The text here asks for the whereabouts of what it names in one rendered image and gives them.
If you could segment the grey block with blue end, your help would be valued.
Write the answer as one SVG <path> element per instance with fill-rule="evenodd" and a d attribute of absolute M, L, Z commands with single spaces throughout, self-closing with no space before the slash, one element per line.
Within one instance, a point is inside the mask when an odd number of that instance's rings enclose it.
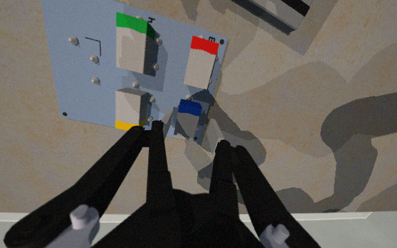
<path fill-rule="evenodd" d="M 173 138 L 193 141 L 201 110 L 200 103 L 181 99 Z"/>

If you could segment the grey block with yellow end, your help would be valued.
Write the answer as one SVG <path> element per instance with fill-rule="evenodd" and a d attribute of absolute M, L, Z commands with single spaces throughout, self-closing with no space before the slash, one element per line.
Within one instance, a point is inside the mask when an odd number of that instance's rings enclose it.
<path fill-rule="evenodd" d="M 123 88 L 116 90 L 115 128 L 129 130 L 132 126 L 143 127 L 146 122 L 148 92 Z"/>

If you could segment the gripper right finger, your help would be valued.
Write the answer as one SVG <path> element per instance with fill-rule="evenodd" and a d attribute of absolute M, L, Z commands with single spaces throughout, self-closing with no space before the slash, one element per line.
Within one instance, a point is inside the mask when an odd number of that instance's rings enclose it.
<path fill-rule="evenodd" d="M 254 230 L 265 248 L 321 248 L 286 210 L 249 152 L 230 147 L 216 120 L 207 129 L 214 157 L 209 194 L 215 195 L 210 248 L 245 248 L 233 175 Z"/>

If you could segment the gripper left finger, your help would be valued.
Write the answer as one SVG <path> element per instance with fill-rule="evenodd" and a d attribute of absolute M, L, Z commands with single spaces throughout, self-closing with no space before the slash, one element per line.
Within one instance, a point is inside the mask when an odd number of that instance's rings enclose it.
<path fill-rule="evenodd" d="M 180 248 L 181 227 L 167 168 L 173 110 L 151 130 L 132 126 L 73 186 L 15 223 L 7 248 L 91 248 L 102 217 L 142 147 L 149 147 L 146 248 Z"/>

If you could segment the grey block with red end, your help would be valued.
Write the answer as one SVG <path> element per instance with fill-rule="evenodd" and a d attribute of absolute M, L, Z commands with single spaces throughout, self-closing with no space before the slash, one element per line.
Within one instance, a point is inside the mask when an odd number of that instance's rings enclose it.
<path fill-rule="evenodd" d="M 219 43 L 192 37 L 184 85 L 207 89 L 218 46 Z"/>

